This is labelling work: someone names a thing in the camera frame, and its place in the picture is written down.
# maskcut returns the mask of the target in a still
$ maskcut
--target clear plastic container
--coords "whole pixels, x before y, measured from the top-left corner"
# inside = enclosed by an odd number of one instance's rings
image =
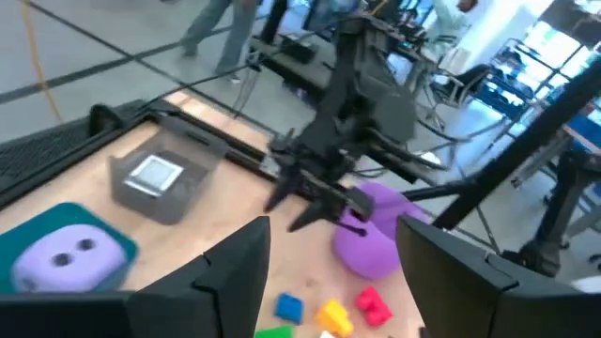
[[[158,223],[179,223],[227,149],[215,135],[164,117],[157,134],[125,157],[109,159],[112,197]]]

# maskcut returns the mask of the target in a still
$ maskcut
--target purple plush ball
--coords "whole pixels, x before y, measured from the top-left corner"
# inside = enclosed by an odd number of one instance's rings
[[[400,268],[395,243],[398,217],[409,215],[427,223],[429,217],[401,193],[379,183],[366,182],[359,189],[374,200],[372,217],[363,223],[347,208],[340,222],[365,229],[367,236],[360,237],[338,227],[333,239],[334,250],[351,270],[364,278],[375,280]]]

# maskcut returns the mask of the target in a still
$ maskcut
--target red block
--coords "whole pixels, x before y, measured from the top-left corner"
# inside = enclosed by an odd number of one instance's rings
[[[393,316],[391,309],[379,296],[379,293],[372,286],[366,287],[355,299],[357,307],[363,311],[367,324],[372,327],[378,327],[384,324]]]

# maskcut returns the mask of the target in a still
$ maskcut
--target toy block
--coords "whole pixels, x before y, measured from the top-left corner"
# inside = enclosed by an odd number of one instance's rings
[[[292,338],[292,327],[284,325],[274,329],[260,330],[254,334],[254,338]]]
[[[319,336],[319,338],[336,338],[336,337],[332,336],[331,333],[329,333],[327,331],[323,331],[323,332],[321,332],[321,335]]]
[[[295,324],[302,323],[302,300],[288,294],[281,294],[275,304],[275,315]]]
[[[355,299],[355,304],[363,312],[367,324],[378,327],[393,316],[388,305],[372,286],[366,287]]]
[[[316,319],[325,330],[338,337],[345,338],[353,332],[347,309],[338,300],[329,300],[323,305],[317,312]]]

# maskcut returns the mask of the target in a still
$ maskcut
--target gray floor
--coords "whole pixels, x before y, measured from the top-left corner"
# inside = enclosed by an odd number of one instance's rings
[[[36,0],[41,9],[33,8],[31,14],[40,63],[49,82],[54,84],[52,94],[63,119],[85,115],[94,103],[119,104],[149,99],[177,86],[178,82],[190,83],[210,75],[226,32],[203,41],[196,59],[182,59],[179,49],[168,48],[148,55],[148,51],[176,42],[207,1],[179,0],[166,5],[158,0]],[[37,86],[20,6],[18,0],[0,2],[0,74],[3,75],[0,78],[0,142],[58,123]],[[270,1],[266,0],[259,10],[255,32],[261,29],[264,23],[261,14],[267,13],[269,7]],[[281,29],[299,29],[303,14],[302,8],[290,10]],[[228,11],[217,28],[227,27],[230,23],[231,11]],[[402,78],[407,63],[400,59],[392,62]],[[197,85],[195,89],[233,105],[240,86],[216,80]],[[279,132],[301,128],[314,115],[307,104],[282,88],[276,74],[266,69],[259,75],[244,113]],[[462,112],[447,109],[440,113],[447,120],[448,131],[454,134],[467,134],[501,118],[477,101]],[[482,135],[473,143],[460,147],[458,163],[467,174],[477,171],[511,142],[509,137],[503,137],[497,146],[485,152],[494,133]],[[439,142],[418,128],[416,138],[409,146],[419,150]],[[361,166],[368,168],[376,164],[364,159]],[[461,178],[458,168],[431,175],[439,183]],[[410,185],[392,174],[379,179],[399,190],[425,186],[422,182]],[[545,211],[542,197],[552,186],[548,177],[539,174],[520,190],[504,183],[483,202],[480,209],[501,249],[516,249],[533,234]],[[453,199],[423,201],[420,205],[436,215]],[[459,229],[454,234],[476,245],[489,242],[488,231],[476,211],[461,223]],[[599,235],[588,231],[575,238],[571,248],[563,253],[564,264],[558,279],[568,282],[595,274],[586,263],[586,257],[601,251],[599,239]]]

